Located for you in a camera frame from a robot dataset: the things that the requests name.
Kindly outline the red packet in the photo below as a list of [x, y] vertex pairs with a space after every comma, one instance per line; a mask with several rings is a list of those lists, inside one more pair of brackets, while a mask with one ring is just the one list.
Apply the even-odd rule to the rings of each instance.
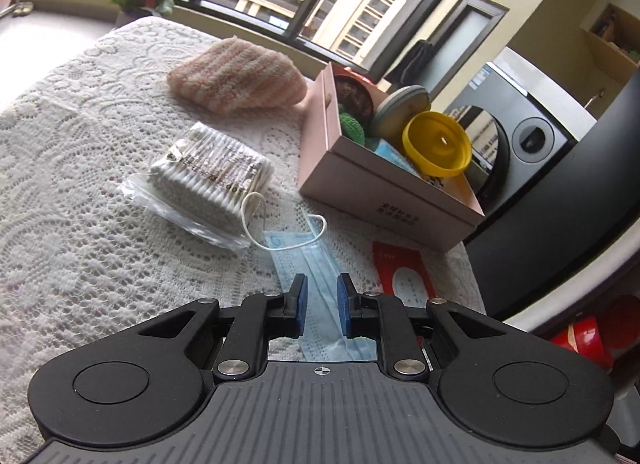
[[373, 262], [382, 290], [399, 298], [406, 307], [424, 308], [436, 297], [421, 253], [418, 250], [374, 241]]

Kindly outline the blue face mask pack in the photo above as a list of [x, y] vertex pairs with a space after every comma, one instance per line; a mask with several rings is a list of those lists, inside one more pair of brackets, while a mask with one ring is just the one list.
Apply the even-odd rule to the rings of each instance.
[[323, 236], [328, 230], [326, 218], [317, 214], [305, 216], [307, 230], [262, 230], [259, 238], [250, 231], [250, 218], [266, 213], [266, 200], [252, 192], [243, 198], [241, 218], [244, 233], [252, 244], [265, 250], [276, 267], [281, 286], [287, 290], [294, 276], [302, 274], [307, 281], [307, 308], [303, 335], [299, 346], [307, 361], [372, 361], [375, 343], [365, 337], [345, 337], [338, 311], [337, 265]]

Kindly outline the cotton swabs plastic bag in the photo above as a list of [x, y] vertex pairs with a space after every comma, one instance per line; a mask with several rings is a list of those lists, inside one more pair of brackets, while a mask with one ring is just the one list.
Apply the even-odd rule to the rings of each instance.
[[197, 122], [119, 190], [186, 232], [240, 254], [250, 246], [242, 226], [243, 198], [264, 192], [273, 173], [265, 155]]

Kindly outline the grey round tin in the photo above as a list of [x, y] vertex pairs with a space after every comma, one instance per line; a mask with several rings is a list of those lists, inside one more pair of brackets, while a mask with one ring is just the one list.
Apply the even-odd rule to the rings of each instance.
[[402, 87], [378, 106], [369, 127], [370, 135], [388, 142], [397, 142], [409, 120], [430, 109], [431, 99], [424, 87]]

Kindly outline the brown cardboard box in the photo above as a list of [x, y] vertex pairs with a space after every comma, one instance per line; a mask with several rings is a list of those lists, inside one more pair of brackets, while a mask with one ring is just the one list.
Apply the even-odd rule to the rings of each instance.
[[336, 76], [357, 78], [330, 62], [309, 86], [300, 139], [299, 193], [441, 252], [465, 240], [484, 220], [465, 176], [434, 186], [345, 137], [338, 117]]

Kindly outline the light blue wipes packet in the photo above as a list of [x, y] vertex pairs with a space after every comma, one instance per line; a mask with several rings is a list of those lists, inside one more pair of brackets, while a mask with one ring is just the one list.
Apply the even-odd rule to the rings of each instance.
[[384, 158], [384, 160], [394, 164], [406, 172], [410, 172], [413, 176], [419, 176], [419, 173], [416, 171], [413, 164], [411, 164], [386, 140], [381, 138], [367, 138], [366, 147], [380, 158]]

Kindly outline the green crochet item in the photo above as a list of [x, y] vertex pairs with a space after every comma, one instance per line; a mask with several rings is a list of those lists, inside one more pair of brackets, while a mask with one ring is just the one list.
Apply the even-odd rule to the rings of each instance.
[[366, 143], [366, 134], [362, 125], [356, 117], [347, 112], [342, 104], [338, 106], [338, 119], [340, 120], [342, 135], [352, 142], [364, 146]]

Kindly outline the brown crochet item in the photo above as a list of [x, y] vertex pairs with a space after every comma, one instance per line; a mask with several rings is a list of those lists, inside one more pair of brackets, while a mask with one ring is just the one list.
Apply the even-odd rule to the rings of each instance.
[[363, 128], [368, 128], [374, 117], [374, 105], [367, 88], [359, 80], [346, 75], [335, 76], [334, 85], [337, 102], [344, 111], [355, 117]]

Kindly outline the dark grey washing machine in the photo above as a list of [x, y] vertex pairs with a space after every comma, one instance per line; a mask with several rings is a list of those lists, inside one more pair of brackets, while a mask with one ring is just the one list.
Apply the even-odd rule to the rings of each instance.
[[596, 119], [529, 60], [504, 48], [446, 109], [465, 130], [465, 177], [485, 216], [518, 198], [587, 135]]

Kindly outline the black hanging cloth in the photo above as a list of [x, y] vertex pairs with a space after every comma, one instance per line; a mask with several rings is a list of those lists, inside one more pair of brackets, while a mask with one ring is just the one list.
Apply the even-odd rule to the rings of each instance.
[[435, 54], [435, 45], [427, 40], [415, 42], [384, 80], [390, 83], [390, 91], [413, 85], [421, 72], [431, 62]]

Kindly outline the pink knitted cloth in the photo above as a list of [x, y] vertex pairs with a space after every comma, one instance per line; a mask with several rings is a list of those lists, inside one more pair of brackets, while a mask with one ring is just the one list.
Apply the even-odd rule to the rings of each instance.
[[307, 82], [289, 57], [237, 37], [173, 68], [167, 83], [176, 96], [218, 115], [290, 108], [307, 93]]

